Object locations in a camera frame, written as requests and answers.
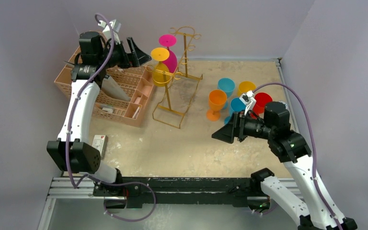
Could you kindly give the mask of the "red wine glass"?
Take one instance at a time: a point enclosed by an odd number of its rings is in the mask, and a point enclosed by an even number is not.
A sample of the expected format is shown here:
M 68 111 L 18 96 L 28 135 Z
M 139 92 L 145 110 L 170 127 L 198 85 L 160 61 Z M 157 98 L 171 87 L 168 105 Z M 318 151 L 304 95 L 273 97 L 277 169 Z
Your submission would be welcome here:
M 272 97 L 265 93 L 265 92 L 259 92 L 255 95 L 256 104 L 253 107 L 253 112 L 256 114 L 262 114 L 265 110 L 265 105 L 269 102 L 272 102 Z

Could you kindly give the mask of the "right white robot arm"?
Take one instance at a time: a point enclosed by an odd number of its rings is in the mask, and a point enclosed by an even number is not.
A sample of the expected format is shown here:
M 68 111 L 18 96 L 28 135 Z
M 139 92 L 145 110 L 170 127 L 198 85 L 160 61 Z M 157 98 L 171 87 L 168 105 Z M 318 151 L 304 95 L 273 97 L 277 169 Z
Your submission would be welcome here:
M 356 230 L 356 222 L 346 217 L 327 192 L 314 168 L 314 158 L 305 138 L 291 130 L 290 113 L 281 102 L 269 102 L 263 118 L 251 118 L 241 112 L 211 135 L 232 144 L 247 137 L 266 139 L 271 152 L 294 179 L 302 198 L 283 187 L 274 174 L 264 168 L 251 174 L 250 189 L 266 194 L 293 219 L 299 230 Z

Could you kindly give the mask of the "orange wine glass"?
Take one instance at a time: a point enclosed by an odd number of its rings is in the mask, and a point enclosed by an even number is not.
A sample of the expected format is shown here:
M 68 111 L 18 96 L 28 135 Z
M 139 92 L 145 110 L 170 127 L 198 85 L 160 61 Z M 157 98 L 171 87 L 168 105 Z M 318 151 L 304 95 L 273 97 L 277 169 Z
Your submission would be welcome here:
M 208 95 L 208 106 L 206 116 L 210 121 L 218 121 L 220 119 L 220 111 L 227 102 L 227 95 L 224 91 L 216 89 L 212 90 Z

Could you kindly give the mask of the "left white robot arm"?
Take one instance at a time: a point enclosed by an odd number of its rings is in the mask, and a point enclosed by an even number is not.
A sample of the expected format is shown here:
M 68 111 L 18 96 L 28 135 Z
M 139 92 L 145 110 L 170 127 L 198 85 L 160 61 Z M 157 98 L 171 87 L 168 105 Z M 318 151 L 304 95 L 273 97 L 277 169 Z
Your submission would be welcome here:
M 82 173 L 83 178 L 96 182 L 110 195 L 118 196 L 132 182 L 123 182 L 119 169 L 101 160 L 98 149 L 88 143 L 89 125 L 95 101 L 107 78 L 109 68 L 127 69 L 140 67 L 151 60 L 150 55 L 138 48 L 132 37 L 127 38 L 130 52 L 115 35 L 103 37 L 99 32 L 88 31 L 80 34 L 80 51 L 69 63 L 72 67 L 71 94 L 67 115 L 56 140 L 46 146 L 57 167 L 69 174 L 74 188 L 82 180 L 75 181 L 73 174 Z

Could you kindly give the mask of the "yellow wine glass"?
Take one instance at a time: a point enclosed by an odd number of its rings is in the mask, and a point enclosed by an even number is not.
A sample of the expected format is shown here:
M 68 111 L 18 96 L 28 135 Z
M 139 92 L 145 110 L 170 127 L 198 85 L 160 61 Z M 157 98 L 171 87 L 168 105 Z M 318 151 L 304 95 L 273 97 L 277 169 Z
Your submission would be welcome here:
M 256 85 L 251 81 L 242 81 L 237 88 L 237 96 L 240 97 L 243 93 L 253 91 L 256 89 Z
M 158 87 L 164 87 L 167 84 L 171 76 L 168 74 L 169 68 L 164 64 L 169 56 L 169 50 L 164 47 L 157 47 L 151 51 L 151 57 L 158 62 L 152 73 L 153 82 Z

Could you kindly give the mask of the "blue wine glass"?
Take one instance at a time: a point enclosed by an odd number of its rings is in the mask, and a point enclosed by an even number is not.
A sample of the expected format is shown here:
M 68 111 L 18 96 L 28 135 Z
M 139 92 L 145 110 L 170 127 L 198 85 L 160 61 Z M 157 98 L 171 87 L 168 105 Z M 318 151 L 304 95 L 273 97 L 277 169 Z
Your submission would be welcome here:
M 229 122 L 234 112 L 240 112 L 242 110 L 245 110 L 245 107 L 246 107 L 245 103 L 239 97 L 232 99 L 229 107 L 229 115 L 225 118 L 224 124 L 227 124 Z
M 227 101 L 222 108 L 226 109 L 228 107 L 228 99 L 232 96 L 235 89 L 235 82 L 230 78 L 221 78 L 218 81 L 218 89 L 224 91 L 227 96 Z

